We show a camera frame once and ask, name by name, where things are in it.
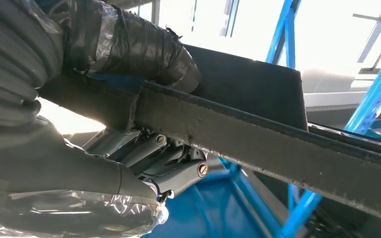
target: black tape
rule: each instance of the black tape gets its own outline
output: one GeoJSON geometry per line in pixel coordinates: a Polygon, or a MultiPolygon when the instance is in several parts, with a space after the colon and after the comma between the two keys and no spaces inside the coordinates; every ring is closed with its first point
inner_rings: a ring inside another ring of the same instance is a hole
{"type": "Polygon", "coordinates": [[[189,52],[174,32],[121,10],[113,46],[100,72],[139,75],[164,86],[191,92],[201,76],[189,52]]]}
{"type": "Polygon", "coordinates": [[[66,64],[85,71],[96,61],[97,43],[101,28],[102,6],[97,1],[68,0],[70,34],[66,64]]]}

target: dark metal beam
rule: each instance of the dark metal beam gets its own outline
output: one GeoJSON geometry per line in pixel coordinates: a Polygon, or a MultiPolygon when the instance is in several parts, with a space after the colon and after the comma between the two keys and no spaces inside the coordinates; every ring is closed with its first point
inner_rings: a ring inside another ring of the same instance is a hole
{"type": "Polygon", "coordinates": [[[381,217],[379,153],[149,82],[135,123],[381,217]]]}

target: screw head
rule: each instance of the screw head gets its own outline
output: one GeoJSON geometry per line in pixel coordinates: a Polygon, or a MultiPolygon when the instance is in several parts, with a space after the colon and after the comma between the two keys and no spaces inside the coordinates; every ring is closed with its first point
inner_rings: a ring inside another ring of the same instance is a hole
{"type": "Polygon", "coordinates": [[[208,173],[208,165],[206,163],[200,163],[198,165],[198,176],[203,178],[208,173]]]}
{"type": "Polygon", "coordinates": [[[166,143],[166,137],[163,135],[157,135],[155,138],[155,144],[158,146],[163,146],[166,143]]]}

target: black flexible hose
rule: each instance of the black flexible hose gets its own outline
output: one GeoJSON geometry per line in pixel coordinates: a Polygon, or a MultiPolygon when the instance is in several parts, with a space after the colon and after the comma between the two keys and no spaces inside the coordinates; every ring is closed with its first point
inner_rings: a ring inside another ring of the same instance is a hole
{"type": "Polygon", "coordinates": [[[34,121],[40,110],[35,88],[62,68],[62,30],[40,22],[38,7],[26,4],[0,0],[0,126],[34,121]]]}

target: black panel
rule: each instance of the black panel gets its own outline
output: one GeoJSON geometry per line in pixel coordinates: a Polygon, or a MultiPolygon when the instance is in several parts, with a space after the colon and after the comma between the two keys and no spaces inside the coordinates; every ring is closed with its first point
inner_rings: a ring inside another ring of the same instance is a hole
{"type": "Polygon", "coordinates": [[[198,47],[186,48],[202,74],[194,95],[307,130],[298,71],[198,47]]]}

